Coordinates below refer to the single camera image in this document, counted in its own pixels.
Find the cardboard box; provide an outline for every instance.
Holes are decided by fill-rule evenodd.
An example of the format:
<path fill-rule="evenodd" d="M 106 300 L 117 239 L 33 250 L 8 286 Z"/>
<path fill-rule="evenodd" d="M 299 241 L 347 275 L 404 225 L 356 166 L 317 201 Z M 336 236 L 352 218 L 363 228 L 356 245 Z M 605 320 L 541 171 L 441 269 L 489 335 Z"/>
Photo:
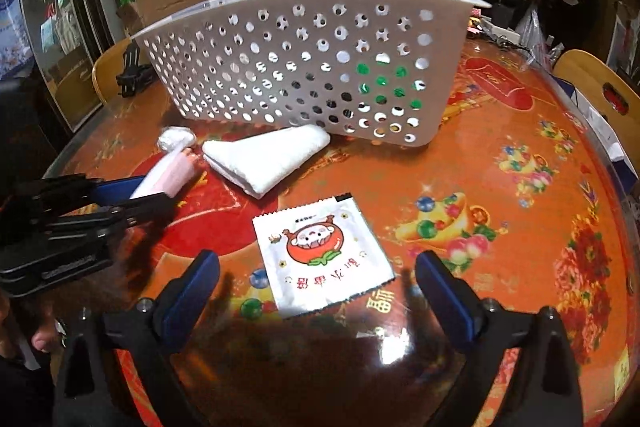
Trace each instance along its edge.
<path fill-rule="evenodd" d="M 206 0 L 135 0 L 118 9 L 130 35 L 160 19 Z"/>

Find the table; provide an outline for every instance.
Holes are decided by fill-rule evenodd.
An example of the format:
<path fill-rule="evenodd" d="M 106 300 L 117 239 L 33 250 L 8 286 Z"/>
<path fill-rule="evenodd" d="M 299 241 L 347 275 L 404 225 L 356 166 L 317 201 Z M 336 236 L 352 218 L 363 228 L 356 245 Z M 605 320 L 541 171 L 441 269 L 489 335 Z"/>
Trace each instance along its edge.
<path fill-rule="evenodd" d="M 432 248 L 481 297 L 521 311 L 558 308 L 580 365 L 585 419 L 599 425 L 638 367 L 638 236 L 603 149 L 576 115 L 553 80 L 520 55 L 467 41 L 427 147 L 334 136 L 260 201 L 205 171 L 150 252 L 136 250 L 142 232 L 132 232 L 116 266 L 58 289 L 56 305 L 68 316 L 81 305 L 122 309 L 157 295 L 209 248 L 226 277 L 172 359 L 209 419 L 423 425 L 461 362 L 416 298 L 414 259 Z M 49 174 L 144 173 L 159 158 L 161 128 L 171 124 L 188 124 L 200 142 L 269 129 L 183 120 L 157 83 L 105 108 Z M 355 197 L 398 277 L 321 314 L 281 321 L 252 217 L 344 192 Z M 434 201 L 450 219 L 435 219 L 432 233 L 420 224 Z M 414 338 L 426 345 L 414 346 Z M 505 356 L 478 427 L 491 423 L 515 353 Z M 120 360 L 145 422 L 158 425 L 130 358 L 121 353 Z"/>

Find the white packet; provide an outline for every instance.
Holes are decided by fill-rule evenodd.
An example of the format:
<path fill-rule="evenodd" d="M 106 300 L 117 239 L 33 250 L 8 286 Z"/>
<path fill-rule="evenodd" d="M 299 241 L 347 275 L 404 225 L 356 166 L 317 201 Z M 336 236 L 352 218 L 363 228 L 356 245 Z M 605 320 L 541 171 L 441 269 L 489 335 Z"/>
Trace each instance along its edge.
<path fill-rule="evenodd" d="M 321 310 L 395 277 L 350 194 L 254 217 L 254 228 L 282 317 Z"/>

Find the tomato cartoon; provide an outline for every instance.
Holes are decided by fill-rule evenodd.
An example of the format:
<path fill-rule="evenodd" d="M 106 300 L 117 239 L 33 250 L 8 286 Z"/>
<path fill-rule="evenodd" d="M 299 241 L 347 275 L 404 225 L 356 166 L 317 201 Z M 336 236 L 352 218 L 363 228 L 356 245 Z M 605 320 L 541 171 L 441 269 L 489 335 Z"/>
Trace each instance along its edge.
<path fill-rule="evenodd" d="M 334 224 L 334 216 L 326 216 L 322 223 L 311 223 L 297 232 L 282 230 L 287 236 L 287 252 L 294 261 L 309 266 L 325 266 L 340 255 L 344 234 Z"/>

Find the white towel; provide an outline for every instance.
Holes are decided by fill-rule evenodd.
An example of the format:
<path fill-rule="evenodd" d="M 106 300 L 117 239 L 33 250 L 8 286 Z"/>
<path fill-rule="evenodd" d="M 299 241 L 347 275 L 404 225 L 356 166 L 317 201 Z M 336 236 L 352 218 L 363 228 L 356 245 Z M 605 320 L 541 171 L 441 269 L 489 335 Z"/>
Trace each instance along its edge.
<path fill-rule="evenodd" d="M 215 140 L 202 144 L 211 167 L 247 194 L 259 200 L 306 160 L 329 144 L 317 125 L 288 127 L 236 142 Z"/>

